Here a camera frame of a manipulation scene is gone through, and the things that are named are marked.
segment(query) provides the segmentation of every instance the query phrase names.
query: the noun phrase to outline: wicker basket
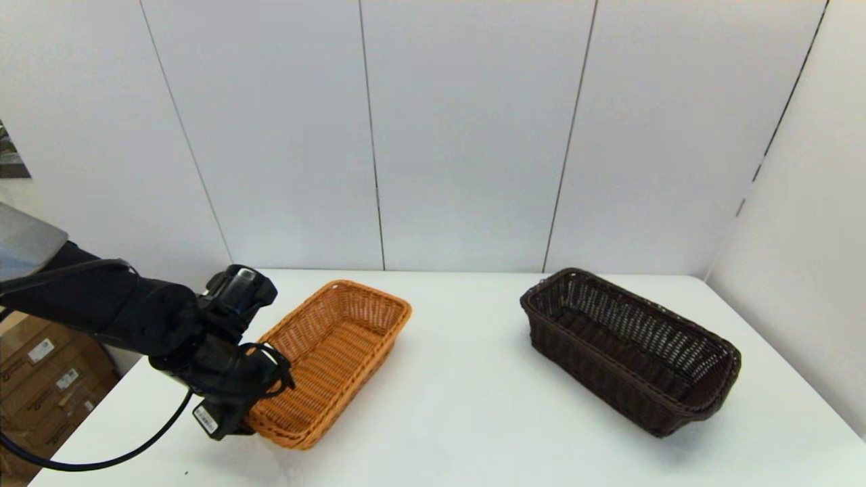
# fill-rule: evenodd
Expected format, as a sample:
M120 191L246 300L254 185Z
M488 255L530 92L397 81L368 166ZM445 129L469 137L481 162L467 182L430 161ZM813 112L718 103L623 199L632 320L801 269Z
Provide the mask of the wicker basket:
M520 305L539 352L659 438L712 416L740 371L729 342L583 270L550 276Z
M385 361L408 302L351 281L319 289L260 340L292 362L294 390L263 399L247 421L285 448L312 448Z

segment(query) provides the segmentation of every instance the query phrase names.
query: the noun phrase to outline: label on box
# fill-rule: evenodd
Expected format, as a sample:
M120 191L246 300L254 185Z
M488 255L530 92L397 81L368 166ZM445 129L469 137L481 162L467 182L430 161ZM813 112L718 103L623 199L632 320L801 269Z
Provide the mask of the label on box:
M76 379L78 379L78 376L78 371L70 368L69 372L63 374L61 378L58 379L57 382L55 382L55 384L57 385L58 389L60 389L61 391L65 391L67 387L72 386L72 383L75 382Z
M39 345L36 345L32 350L27 352L27 356L30 357L33 363L37 363L39 360L44 359L45 355L50 354L51 350L54 350L54 343L51 343L51 340L46 338L40 341Z
M204 409L204 405L197 407L193 410L192 414L198 419L198 424L200 424L205 431L208 433L213 433L217 430L219 426L217 422L210 416L210 413L207 409Z

